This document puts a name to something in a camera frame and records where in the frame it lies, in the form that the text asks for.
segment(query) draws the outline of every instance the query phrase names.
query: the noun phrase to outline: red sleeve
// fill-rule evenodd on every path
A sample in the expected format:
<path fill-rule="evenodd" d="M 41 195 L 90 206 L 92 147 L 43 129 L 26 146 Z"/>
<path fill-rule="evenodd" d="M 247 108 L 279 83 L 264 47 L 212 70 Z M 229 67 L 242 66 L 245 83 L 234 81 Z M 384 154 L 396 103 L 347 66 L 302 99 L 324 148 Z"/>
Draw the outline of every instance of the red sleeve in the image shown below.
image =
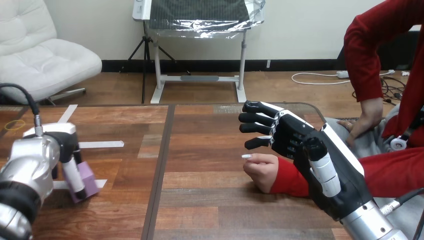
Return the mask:
<path fill-rule="evenodd" d="M 423 23 L 423 0 L 386 0 L 355 17 L 344 36 L 344 55 L 358 102 L 383 96 L 378 46 Z"/>
<path fill-rule="evenodd" d="M 373 197 L 397 198 L 424 188 L 424 147 L 360 158 Z M 307 197 L 309 186 L 294 164 L 278 158 L 278 173 L 270 193 Z"/>
<path fill-rule="evenodd" d="M 359 159 L 373 197 L 396 198 L 424 187 L 424 147 Z"/>

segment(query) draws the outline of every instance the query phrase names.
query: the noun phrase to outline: white cable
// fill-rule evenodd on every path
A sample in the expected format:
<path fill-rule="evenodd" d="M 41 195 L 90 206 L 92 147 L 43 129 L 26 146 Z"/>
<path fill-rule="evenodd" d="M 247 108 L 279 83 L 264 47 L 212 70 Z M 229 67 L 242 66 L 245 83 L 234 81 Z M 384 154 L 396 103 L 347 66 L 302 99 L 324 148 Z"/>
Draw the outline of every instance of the white cable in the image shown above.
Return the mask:
<path fill-rule="evenodd" d="M 341 82 L 332 82 L 332 83 L 314 83 L 314 82 L 301 82 L 301 81 L 296 81 L 294 79 L 295 76 L 297 75 L 318 75 L 318 76 L 324 76 L 324 77 L 337 77 L 336 74 L 334 75 L 327 75 L 327 74 L 319 74 L 319 73 L 312 73 L 312 72 L 300 72 L 300 73 L 296 73 L 295 75 L 291 76 L 291 80 L 293 80 L 293 82 L 298 83 L 298 84 L 305 84 L 305 85 L 336 85 L 336 84 L 345 84 L 345 83 L 349 83 L 349 81 L 341 81 Z"/>
<path fill-rule="evenodd" d="M 380 74 L 380 76 L 389 75 L 389 74 L 394 74 L 394 73 L 395 73 L 395 71 L 394 71 L 394 70 L 389 70 L 389 71 L 388 71 L 388 72 L 386 72 L 386 73 L 382 73 L 382 74 Z M 334 75 L 328 75 L 328 74 L 320 74 L 320 73 L 312 73 L 312 72 L 299 72 L 299 73 L 296 73 L 296 74 L 294 74 L 293 76 L 291 76 L 291 80 L 292 80 L 293 82 L 298 83 L 298 84 L 305 84 L 305 85 L 336 85 L 336 84 L 346 84 L 346 83 L 350 83 L 350 82 L 351 82 L 350 80 L 347 80 L 347 81 L 340 81 L 340 82 L 331 82 L 331 83 L 322 83 L 322 82 L 318 82 L 318 83 L 316 83 L 316 82 L 301 82 L 301 81 L 296 81 L 296 80 L 294 79 L 294 77 L 295 77 L 295 76 L 297 76 L 297 75 L 317 75 L 317 76 L 324 76 L 324 77 L 337 77 L 337 74 L 334 74 Z"/>

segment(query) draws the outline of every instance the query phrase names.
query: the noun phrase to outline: rubber band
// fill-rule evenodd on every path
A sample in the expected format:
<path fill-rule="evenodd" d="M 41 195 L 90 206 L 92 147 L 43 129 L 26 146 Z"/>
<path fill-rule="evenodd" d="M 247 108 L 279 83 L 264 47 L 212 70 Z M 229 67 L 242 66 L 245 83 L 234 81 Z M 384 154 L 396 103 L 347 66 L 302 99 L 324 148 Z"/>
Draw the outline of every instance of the rubber band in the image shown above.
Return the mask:
<path fill-rule="evenodd" d="M 13 124 L 13 123 L 22 123 L 22 125 L 19 126 L 19 127 L 16 127 L 16 128 L 8 128 L 8 125 Z M 26 123 L 25 123 L 24 120 L 13 120 L 13 121 L 6 123 L 4 125 L 4 129 L 7 130 L 7 131 L 18 131 L 19 129 L 23 128 L 25 126 L 25 124 Z"/>

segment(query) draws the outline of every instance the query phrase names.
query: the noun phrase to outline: white chair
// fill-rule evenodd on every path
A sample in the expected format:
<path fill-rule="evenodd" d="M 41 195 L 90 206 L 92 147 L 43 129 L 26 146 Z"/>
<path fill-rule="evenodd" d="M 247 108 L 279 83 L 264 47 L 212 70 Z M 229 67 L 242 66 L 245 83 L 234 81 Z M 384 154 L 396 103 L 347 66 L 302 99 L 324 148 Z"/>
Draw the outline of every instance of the white chair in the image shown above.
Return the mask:
<path fill-rule="evenodd" d="M 43 0 L 0 0 L 0 83 L 21 85 L 35 101 L 85 92 L 81 88 L 52 96 L 102 70 L 94 52 L 56 37 Z M 27 103 L 17 89 L 3 88 L 0 94 Z"/>

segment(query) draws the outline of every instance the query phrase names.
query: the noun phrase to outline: robotic hand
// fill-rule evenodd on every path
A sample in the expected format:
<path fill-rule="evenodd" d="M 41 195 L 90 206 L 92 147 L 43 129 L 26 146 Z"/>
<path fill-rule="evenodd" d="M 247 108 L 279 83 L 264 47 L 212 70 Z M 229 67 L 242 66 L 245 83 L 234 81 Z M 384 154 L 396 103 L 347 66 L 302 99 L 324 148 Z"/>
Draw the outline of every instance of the robotic hand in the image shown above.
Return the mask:
<path fill-rule="evenodd" d="M 326 123 L 320 131 L 289 110 L 265 102 L 247 101 L 239 120 L 242 133 L 261 133 L 245 142 L 249 150 L 270 146 L 293 164 L 309 185 L 315 204 L 340 221 L 354 240 L 406 240 L 374 203 L 364 169 Z"/>
<path fill-rule="evenodd" d="M 32 239 L 32 224 L 53 191 L 52 171 L 61 162 L 68 185 L 79 199 L 87 197 L 77 168 L 81 162 L 76 128 L 71 123 L 41 125 L 32 97 L 20 86 L 34 113 L 35 127 L 16 140 L 0 171 L 0 240 Z"/>

